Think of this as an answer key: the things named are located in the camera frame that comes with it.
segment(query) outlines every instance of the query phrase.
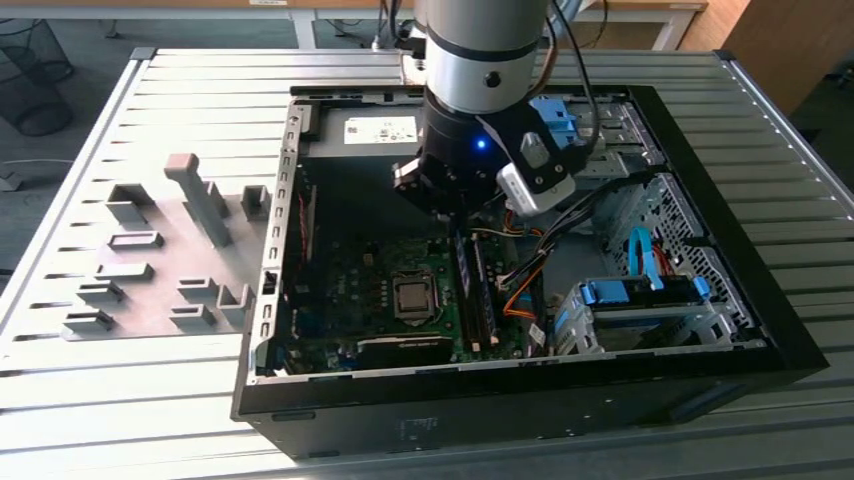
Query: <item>white label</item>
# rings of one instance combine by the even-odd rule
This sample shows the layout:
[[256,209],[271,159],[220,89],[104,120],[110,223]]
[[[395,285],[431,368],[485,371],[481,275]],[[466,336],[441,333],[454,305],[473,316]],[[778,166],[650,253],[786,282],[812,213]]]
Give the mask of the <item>white label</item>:
[[541,347],[546,344],[546,332],[543,332],[543,329],[539,328],[535,323],[531,324],[529,335],[531,335],[531,338],[539,343]]
[[347,145],[415,142],[415,117],[354,117],[345,124]]

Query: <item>metal table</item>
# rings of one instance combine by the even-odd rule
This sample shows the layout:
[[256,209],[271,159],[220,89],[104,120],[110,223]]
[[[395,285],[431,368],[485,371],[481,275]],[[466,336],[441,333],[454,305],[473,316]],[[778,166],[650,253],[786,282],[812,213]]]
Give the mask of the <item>metal table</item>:
[[[658,87],[832,367],[678,428],[295,465],[228,419],[238,334],[67,342],[56,302],[75,301],[78,275],[98,263],[87,248],[116,228],[99,205],[106,186],[162,172],[170,150],[199,154],[224,194],[271,182],[289,87],[398,83],[399,56],[160,50],[134,58],[0,302],[0,474],[377,478],[379,468],[413,476],[431,465],[431,476],[459,478],[852,477],[854,202],[737,63],[587,55],[597,82]],[[554,76],[575,82],[571,58]]]

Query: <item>wire basket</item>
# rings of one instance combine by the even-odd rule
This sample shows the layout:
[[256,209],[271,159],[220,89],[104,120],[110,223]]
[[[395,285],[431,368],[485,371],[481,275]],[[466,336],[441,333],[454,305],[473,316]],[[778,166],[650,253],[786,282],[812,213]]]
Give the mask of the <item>wire basket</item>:
[[18,61],[15,54],[23,54],[23,60],[27,60],[32,52],[52,82],[66,80],[75,72],[75,67],[68,61],[66,51],[46,20],[0,19],[0,48],[11,49],[7,51],[7,56],[14,62]]
[[72,119],[52,76],[23,47],[0,47],[0,117],[31,137],[58,132]]

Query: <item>green circuit board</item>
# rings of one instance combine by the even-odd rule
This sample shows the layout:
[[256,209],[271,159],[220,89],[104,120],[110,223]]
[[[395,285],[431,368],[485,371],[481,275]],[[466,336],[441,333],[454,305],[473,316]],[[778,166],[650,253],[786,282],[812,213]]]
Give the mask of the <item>green circuit board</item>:
[[[353,369],[349,358],[357,342],[382,336],[431,335],[451,338],[451,362],[511,359],[522,355],[525,326],[515,319],[499,319],[499,344],[481,352],[466,345],[458,309],[454,262],[447,239],[417,238],[355,244],[334,243],[326,269],[322,305],[298,311],[298,325],[307,335],[299,341],[303,373]],[[506,244],[498,237],[481,239],[490,279],[510,268]],[[401,319],[395,309],[395,284],[406,278],[425,278],[434,299],[427,319]]]

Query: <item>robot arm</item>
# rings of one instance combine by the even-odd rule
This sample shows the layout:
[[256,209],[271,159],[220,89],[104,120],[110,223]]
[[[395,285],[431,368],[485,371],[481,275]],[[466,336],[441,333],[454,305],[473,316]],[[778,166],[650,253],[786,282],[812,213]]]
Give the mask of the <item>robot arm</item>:
[[395,181],[431,213],[467,216],[501,186],[517,213],[533,216],[574,191],[589,152],[561,150],[529,104],[549,3],[427,3],[423,144],[418,163],[399,166]]

